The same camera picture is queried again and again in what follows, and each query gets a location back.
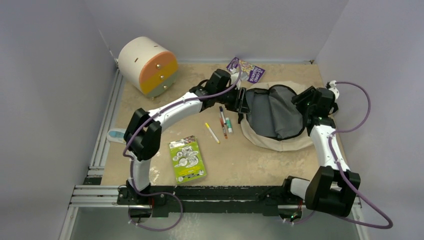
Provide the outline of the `green activity book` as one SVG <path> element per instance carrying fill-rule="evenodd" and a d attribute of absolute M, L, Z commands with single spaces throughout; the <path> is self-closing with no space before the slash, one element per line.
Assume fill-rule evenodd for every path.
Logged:
<path fill-rule="evenodd" d="M 172 141 L 168 146 L 178 185 L 207 176 L 198 140 L 194 135 Z"/>

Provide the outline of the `beige canvas backpack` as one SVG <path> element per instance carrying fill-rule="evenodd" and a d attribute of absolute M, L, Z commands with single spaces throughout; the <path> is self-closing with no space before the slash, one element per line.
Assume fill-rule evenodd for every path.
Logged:
<path fill-rule="evenodd" d="M 239 117 L 243 135 L 254 145 L 288 152 L 314 146 L 303 117 L 291 102 L 308 87 L 291 81 L 258 83 L 246 91 L 250 113 Z"/>

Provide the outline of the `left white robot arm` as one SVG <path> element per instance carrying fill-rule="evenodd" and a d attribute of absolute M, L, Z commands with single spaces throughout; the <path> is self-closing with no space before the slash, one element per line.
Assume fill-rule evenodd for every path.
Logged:
<path fill-rule="evenodd" d="M 162 132 L 179 121 L 222 104 L 239 114 L 249 112 L 245 100 L 246 88 L 241 87 L 242 73 L 230 74 L 224 69 L 215 70 L 209 79 L 193 86 L 183 96 L 152 110 L 136 110 L 124 133 L 126 146 L 123 156 L 130 160 L 129 197 L 138 205 L 151 196 L 149 172 L 151 159 L 161 145 Z"/>

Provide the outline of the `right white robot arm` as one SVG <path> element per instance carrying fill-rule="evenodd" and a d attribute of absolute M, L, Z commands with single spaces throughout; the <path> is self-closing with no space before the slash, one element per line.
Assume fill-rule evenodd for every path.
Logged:
<path fill-rule="evenodd" d="M 288 204 L 301 198 L 309 210 L 347 217 L 361 177 L 350 170 L 338 145 L 336 125 L 330 117 L 332 110 L 338 109 L 336 94 L 327 88 L 311 86 L 294 96 L 291 102 L 302 115 L 307 135 L 316 150 L 319 168 L 312 180 L 288 176 L 280 196 Z"/>

